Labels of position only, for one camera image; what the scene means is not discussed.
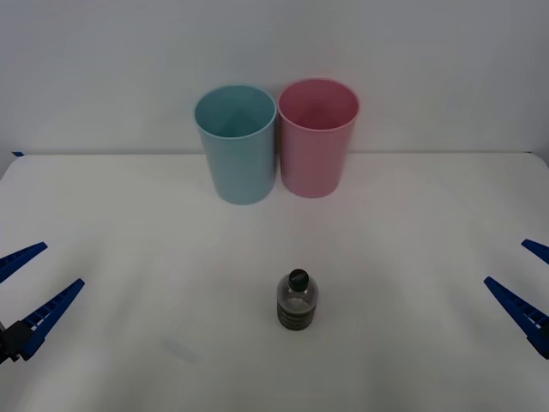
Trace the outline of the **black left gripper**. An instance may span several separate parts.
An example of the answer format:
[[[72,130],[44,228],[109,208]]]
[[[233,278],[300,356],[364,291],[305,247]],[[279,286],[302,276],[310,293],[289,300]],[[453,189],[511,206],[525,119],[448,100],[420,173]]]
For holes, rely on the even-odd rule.
[[[0,282],[7,280],[46,248],[47,244],[45,242],[39,242],[1,257]],[[32,358],[84,285],[85,282],[82,279],[77,279],[43,306],[31,312],[22,320],[16,321],[7,329],[0,323],[0,364],[7,359],[18,361],[22,358],[28,361]]]

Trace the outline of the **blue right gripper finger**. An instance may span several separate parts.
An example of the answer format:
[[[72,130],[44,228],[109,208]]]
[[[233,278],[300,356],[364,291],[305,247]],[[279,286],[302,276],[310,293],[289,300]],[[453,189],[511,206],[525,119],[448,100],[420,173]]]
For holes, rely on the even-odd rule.
[[[525,239],[522,242],[522,246],[541,260],[549,260],[549,247],[547,245],[542,245],[531,239]]]
[[[548,358],[548,316],[488,276],[484,284],[525,334],[528,342]]]

